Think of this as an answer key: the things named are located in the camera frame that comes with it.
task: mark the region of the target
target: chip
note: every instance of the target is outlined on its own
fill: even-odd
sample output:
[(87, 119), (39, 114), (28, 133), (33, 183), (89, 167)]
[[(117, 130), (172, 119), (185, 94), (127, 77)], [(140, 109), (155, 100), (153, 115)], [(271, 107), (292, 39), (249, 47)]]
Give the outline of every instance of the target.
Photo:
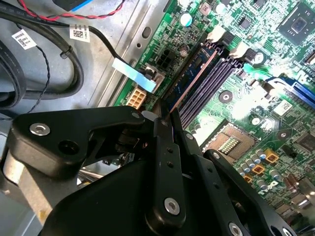
[(313, 134), (305, 133), (296, 142), (305, 151), (312, 152), (315, 150), (315, 136)]
[(315, 30), (315, 13), (303, 2), (290, 12), (278, 27), (292, 44), (300, 45)]
[(215, 149), (226, 158), (238, 160), (256, 143), (256, 139), (228, 121), (224, 121), (202, 145), (203, 150)]
[(249, 26), (251, 25), (251, 22), (247, 18), (242, 18), (239, 26), (242, 27), (243, 29), (247, 30)]
[(254, 0), (254, 3), (255, 3), (258, 7), (262, 7), (262, 6), (266, 3), (266, 0)]

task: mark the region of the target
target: ram slot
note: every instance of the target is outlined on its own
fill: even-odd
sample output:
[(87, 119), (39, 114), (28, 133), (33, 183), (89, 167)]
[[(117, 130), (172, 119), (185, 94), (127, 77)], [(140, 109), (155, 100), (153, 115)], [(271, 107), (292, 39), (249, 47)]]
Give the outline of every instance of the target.
[(183, 127), (186, 128), (193, 119), (207, 105), (210, 99), (215, 95), (223, 83), (230, 77), (237, 67), (242, 66), (235, 60), (229, 58), (222, 59), (214, 67), (212, 72), (206, 77), (200, 87), (194, 93), (194, 99), (190, 101), (185, 111), (180, 111)]

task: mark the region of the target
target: white label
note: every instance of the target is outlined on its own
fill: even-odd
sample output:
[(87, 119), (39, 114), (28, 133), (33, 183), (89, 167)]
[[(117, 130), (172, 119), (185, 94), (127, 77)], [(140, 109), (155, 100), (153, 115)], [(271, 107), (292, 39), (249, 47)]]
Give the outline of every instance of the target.
[(88, 26), (70, 25), (70, 38), (82, 42), (90, 42), (90, 31)]
[(274, 112), (279, 116), (283, 116), (288, 110), (290, 110), (292, 105), (287, 101), (283, 100), (275, 109)]
[(33, 48), (37, 45), (24, 29), (12, 35), (12, 38), (14, 38), (24, 50)]

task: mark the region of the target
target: blue pcie slot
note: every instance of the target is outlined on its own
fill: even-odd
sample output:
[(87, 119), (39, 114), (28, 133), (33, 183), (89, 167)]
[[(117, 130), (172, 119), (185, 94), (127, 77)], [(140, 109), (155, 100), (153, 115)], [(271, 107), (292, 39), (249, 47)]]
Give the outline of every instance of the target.
[(279, 78), (270, 78), (266, 81), (277, 82), (278, 79), (281, 79), (282, 84), (286, 86), (288, 91), (295, 94), (299, 99), (315, 109), (315, 94), (298, 81), (283, 76), (280, 76)]
[(201, 72), (202, 65), (211, 58), (215, 51), (216, 50), (210, 46), (210, 43), (205, 43), (199, 49), (199, 52), (195, 55), (187, 70), (181, 75), (180, 80), (177, 82), (170, 95), (166, 98), (170, 111), (176, 107), (178, 101), (182, 98), (183, 94), (187, 92), (187, 89), (192, 84), (193, 80)]

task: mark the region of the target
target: silver screw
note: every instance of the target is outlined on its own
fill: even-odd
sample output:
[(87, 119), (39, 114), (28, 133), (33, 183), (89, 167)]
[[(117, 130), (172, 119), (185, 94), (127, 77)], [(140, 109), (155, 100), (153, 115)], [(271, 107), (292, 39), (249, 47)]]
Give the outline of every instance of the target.
[(213, 152), (213, 156), (214, 156), (216, 159), (220, 159), (220, 156), (219, 156), (216, 152)]
[(131, 114), (132, 114), (133, 117), (140, 118), (139, 114), (137, 114), (136, 112), (133, 112)]
[(229, 223), (228, 227), (229, 227), (233, 236), (243, 236), (241, 229), (236, 224), (234, 224), (233, 222)]
[(191, 135), (190, 133), (187, 133), (186, 137), (189, 138), (190, 140), (193, 140), (193, 135)]
[(167, 212), (172, 215), (178, 215), (180, 212), (180, 207), (177, 201), (175, 201), (175, 199), (172, 199), (172, 198), (165, 199), (164, 207), (167, 210)]
[(290, 233), (290, 231), (287, 230), (286, 228), (283, 228), (283, 232), (285, 233), (286, 236), (292, 236), (292, 234)]
[(161, 122), (164, 126), (168, 127), (168, 123), (166, 121), (162, 120)]
[(50, 133), (50, 128), (42, 123), (35, 123), (30, 126), (30, 132), (37, 136), (46, 136)]

